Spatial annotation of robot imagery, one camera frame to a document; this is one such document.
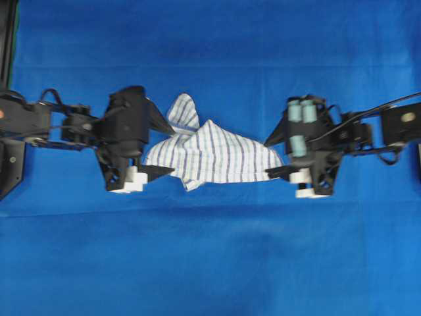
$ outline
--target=screw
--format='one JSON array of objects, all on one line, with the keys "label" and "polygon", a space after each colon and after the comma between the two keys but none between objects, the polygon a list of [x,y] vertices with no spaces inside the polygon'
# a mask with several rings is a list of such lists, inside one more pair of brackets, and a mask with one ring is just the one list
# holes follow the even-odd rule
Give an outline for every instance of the screw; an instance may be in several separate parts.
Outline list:
[{"label": "screw", "polygon": [[412,122],[415,119],[415,113],[408,112],[401,116],[401,121],[404,123]]},{"label": "screw", "polygon": [[339,138],[342,140],[344,140],[347,137],[348,137],[348,133],[346,131],[343,131],[342,133],[339,134]]},{"label": "screw", "polygon": [[89,123],[83,124],[82,127],[84,128],[84,130],[91,130],[92,129],[92,125],[90,125]]}]

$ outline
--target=striped cloth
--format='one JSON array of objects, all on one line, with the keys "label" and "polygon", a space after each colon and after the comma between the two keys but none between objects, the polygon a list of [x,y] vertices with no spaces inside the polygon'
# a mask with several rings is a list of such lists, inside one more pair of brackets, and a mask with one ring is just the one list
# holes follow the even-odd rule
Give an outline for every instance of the striped cloth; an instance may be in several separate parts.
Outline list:
[{"label": "striped cloth", "polygon": [[174,168],[187,191],[206,182],[254,182],[270,180],[266,169],[282,165],[278,154],[262,144],[233,134],[212,120],[200,127],[193,99],[178,96],[168,112],[176,131],[155,145],[145,164]]}]

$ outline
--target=blue backdrop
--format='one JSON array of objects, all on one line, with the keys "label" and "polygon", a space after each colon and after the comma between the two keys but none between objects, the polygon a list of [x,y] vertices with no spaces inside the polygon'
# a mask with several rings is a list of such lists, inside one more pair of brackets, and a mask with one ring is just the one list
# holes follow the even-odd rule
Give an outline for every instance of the blue backdrop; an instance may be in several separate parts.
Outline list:
[{"label": "blue backdrop", "polygon": [[[403,0],[22,0],[12,88],[98,116],[128,85],[164,113],[187,92],[201,122],[263,142],[291,95],[359,111],[421,90],[420,17]],[[93,152],[28,148],[0,204],[0,315],[420,312],[414,146],[392,167],[345,158],[321,200],[281,181],[103,186]]]}]

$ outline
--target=black mounting plate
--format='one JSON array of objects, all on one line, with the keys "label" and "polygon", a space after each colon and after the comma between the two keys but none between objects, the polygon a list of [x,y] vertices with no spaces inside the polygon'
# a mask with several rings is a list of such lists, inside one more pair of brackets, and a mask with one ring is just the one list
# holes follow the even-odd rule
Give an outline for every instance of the black mounting plate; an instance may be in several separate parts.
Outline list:
[{"label": "black mounting plate", "polygon": [[22,182],[25,143],[3,140],[0,143],[0,200]]}]

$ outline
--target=wire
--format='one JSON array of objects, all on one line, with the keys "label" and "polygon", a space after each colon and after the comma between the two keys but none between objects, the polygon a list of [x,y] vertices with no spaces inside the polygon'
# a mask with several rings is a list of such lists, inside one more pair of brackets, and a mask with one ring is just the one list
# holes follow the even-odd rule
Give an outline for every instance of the wire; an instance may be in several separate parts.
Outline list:
[{"label": "wire", "polygon": [[333,105],[329,106],[328,107],[328,112],[330,112],[330,110],[332,110],[333,108],[336,109],[336,111],[337,111],[337,113],[339,115],[339,118],[341,118],[342,117],[342,111],[341,111],[341,108],[339,107],[339,105],[338,104],[333,104]]},{"label": "wire", "polygon": [[[365,150],[358,150],[350,152],[351,155],[370,155],[375,153],[377,157],[383,161],[386,165],[392,166],[399,161],[400,153],[403,149],[403,146],[386,146],[382,148],[372,148]],[[382,153],[394,153],[395,157],[393,160],[387,159],[382,156]]]},{"label": "wire", "polygon": [[3,97],[3,96],[14,97],[16,99],[20,99],[26,105],[25,97],[16,91],[0,90],[0,97]]},{"label": "wire", "polygon": [[1,137],[0,138],[0,141],[3,141],[3,140],[14,140],[14,139],[17,139],[17,138],[36,136],[36,135],[41,134],[41,133],[46,133],[46,132],[48,132],[50,130],[56,130],[56,129],[63,130],[63,129],[81,127],[84,124],[94,124],[96,122],[100,122],[102,120],[105,120],[105,119],[107,119],[107,118],[109,118],[109,117],[111,117],[111,116],[113,116],[113,115],[121,112],[123,109],[126,109],[126,108],[127,107],[125,107],[125,106],[123,106],[123,107],[116,107],[115,109],[111,109],[107,113],[105,113],[103,117],[97,118],[97,119],[95,118],[95,119],[91,120],[90,122],[86,122],[86,123],[83,123],[83,124],[58,125],[58,126],[50,126],[50,127],[47,127],[47,128],[38,128],[37,130],[31,130],[29,132],[23,132],[23,133],[19,133],[19,134],[12,135],[12,136],[4,136],[4,137]]},{"label": "wire", "polygon": [[57,104],[58,104],[58,105],[60,105],[60,106],[61,106],[62,111],[63,111],[66,115],[68,115],[68,109],[67,109],[66,105],[64,105],[64,103],[61,101],[60,95],[59,95],[59,93],[57,92],[57,90],[56,90],[56,89],[46,89],[46,90],[44,90],[44,91],[42,92],[42,94],[41,94],[41,97],[39,98],[39,101],[44,101],[45,96],[46,96],[48,93],[51,93],[51,94],[54,96],[55,101],[57,102]]},{"label": "wire", "polygon": [[321,136],[319,136],[317,138],[313,138],[311,140],[308,140],[308,142],[310,142],[310,143],[311,142],[317,142],[318,140],[321,140],[321,139],[325,138],[326,136],[329,136],[330,134],[332,134],[333,132],[339,130],[340,128],[343,128],[344,126],[348,125],[349,123],[353,122],[354,120],[357,120],[357,119],[359,119],[361,117],[365,117],[366,115],[370,115],[370,114],[372,114],[374,112],[378,112],[378,111],[381,111],[383,109],[386,109],[386,108],[390,107],[391,105],[393,105],[395,103],[398,103],[398,102],[401,102],[401,101],[404,101],[404,100],[407,100],[407,99],[411,99],[413,97],[418,97],[420,95],[421,95],[421,92],[418,92],[418,93],[414,93],[414,94],[411,94],[411,95],[407,95],[406,97],[400,97],[399,99],[396,99],[396,100],[393,100],[393,101],[389,101],[387,103],[384,103],[382,105],[379,105],[378,107],[374,107],[374,108],[372,108],[370,110],[367,110],[365,112],[361,112],[361,113],[359,113],[359,114],[357,114],[357,115],[355,115],[355,116],[347,119],[345,122],[337,125],[335,128],[332,128],[331,130],[329,130],[328,132],[324,133],[323,135],[321,135]]}]

